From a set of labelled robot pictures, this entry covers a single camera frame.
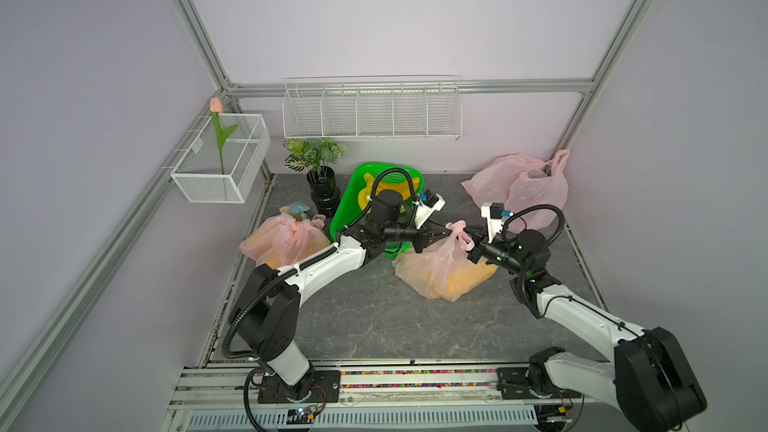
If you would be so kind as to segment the plain pink plastic bag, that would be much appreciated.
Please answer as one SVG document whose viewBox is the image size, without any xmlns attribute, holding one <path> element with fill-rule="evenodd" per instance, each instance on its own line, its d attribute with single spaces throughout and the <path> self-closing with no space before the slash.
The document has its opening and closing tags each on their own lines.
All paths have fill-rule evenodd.
<svg viewBox="0 0 768 432">
<path fill-rule="evenodd" d="M 502 203 L 513 213 L 534 205 L 550 204 L 563 208 L 569 186 L 564 169 L 570 150 L 560 150 L 550 161 L 525 154 L 509 154 L 462 183 L 474 203 Z"/>
</svg>

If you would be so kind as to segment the pink peach printed bag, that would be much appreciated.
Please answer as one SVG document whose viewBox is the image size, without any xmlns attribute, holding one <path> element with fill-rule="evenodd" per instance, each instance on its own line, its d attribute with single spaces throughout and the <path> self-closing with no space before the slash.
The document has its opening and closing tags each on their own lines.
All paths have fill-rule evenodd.
<svg viewBox="0 0 768 432">
<path fill-rule="evenodd" d="M 451 302 L 492 277 L 497 265 L 473 263 L 468 253 L 474 248 L 467 223 L 447 223 L 450 233 L 420 253 L 410 248 L 393 261 L 395 275 L 428 299 Z"/>
</svg>

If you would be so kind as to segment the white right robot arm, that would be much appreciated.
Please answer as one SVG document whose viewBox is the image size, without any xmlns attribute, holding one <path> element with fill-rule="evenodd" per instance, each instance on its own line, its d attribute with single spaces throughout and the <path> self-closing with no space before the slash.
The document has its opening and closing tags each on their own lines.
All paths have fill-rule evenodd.
<svg viewBox="0 0 768 432">
<path fill-rule="evenodd" d="M 676 431 L 707 409 L 677 338 L 662 327 L 626 322 L 572 292 L 547 271 L 549 242 L 543 234 L 525 230 L 505 241 L 474 232 L 471 239 L 470 261 L 508 271 L 515 297 L 534 317 L 567 328 L 604 358 L 584 359 L 556 346 L 532 355 L 519 381 L 532 395 L 577 392 L 621 411 L 639 431 Z"/>
</svg>

